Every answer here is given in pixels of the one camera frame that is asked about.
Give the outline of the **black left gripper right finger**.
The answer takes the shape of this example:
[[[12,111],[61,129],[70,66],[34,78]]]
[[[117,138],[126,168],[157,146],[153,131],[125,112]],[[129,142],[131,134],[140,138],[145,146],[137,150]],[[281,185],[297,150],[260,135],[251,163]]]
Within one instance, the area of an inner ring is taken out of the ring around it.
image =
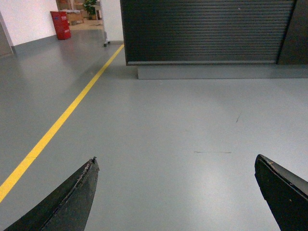
[[[259,154],[255,178],[282,231],[308,229],[308,182]]]

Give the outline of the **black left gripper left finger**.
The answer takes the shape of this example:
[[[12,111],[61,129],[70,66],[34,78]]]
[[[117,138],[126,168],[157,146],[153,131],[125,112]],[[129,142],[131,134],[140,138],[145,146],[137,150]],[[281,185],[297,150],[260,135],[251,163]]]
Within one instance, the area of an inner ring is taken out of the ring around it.
[[[93,157],[7,231],[83,231],[98,181],[99,165]]]

